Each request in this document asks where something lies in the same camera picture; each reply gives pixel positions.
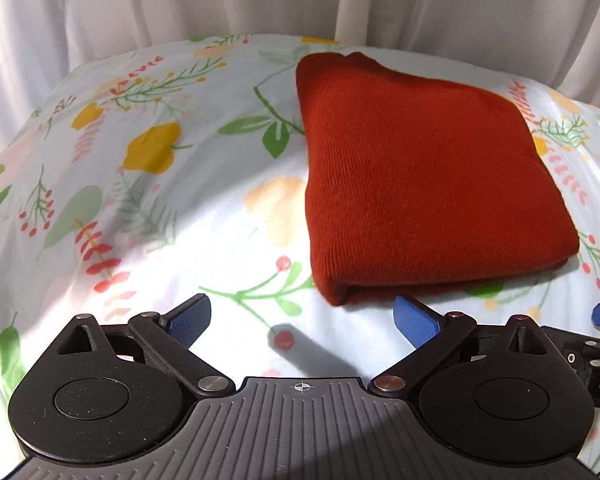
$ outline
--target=curtain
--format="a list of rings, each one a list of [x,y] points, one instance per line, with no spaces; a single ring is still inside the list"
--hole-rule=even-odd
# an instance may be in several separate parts
[[[448,57],[600,107],[600,0],[0,0],[0,151],[82,63],[242,32]]]

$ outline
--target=gray gripper base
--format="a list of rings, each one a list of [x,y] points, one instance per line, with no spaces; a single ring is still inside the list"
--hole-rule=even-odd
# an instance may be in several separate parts
[[[308,385],[297,386],[304,382]],[[434,441],[408,404],[355,379],[251,378],[198,403],[181,431],[129,462],[83,468],[33,458],[13,480],[592,480],[575,458],[504,468]]]

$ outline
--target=folded garment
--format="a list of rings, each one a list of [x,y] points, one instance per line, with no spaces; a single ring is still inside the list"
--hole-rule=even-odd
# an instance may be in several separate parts
[[[296,69],[314,282],[333,305],[555,269],[579,239],[515,105],[360,53]]]

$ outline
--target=bedsheet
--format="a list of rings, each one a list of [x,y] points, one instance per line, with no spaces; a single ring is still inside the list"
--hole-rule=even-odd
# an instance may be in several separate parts
[[[600,302],[599,109],[505,73],[312,38],[146,48],[73,70],[0,154],[0,478],[21,459],[8,399],[80,312],[121,323],[204,292],[212,322],[192,351],[237,384],[368,381],[413,350],[390,303],[334,308],[313,286],[294,69],[328,50],[510,99],[578,229],[579,254],[555,272],[421,299],[482,323],[526,313],[600,336],[590,322]],[[600,468],[600,410],[580,459]]]

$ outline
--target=silver screw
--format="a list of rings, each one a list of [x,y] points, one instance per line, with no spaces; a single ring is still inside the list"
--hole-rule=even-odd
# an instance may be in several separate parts
[[[383,392],[397,392],[405,386],[404,379],[395,375],[381,375],[374,380],[374,384],[378,390]]]
[[[219,392],[229,385],[226,377],[219,375],[209,375],[198,381],[198,387],[206,392]]]

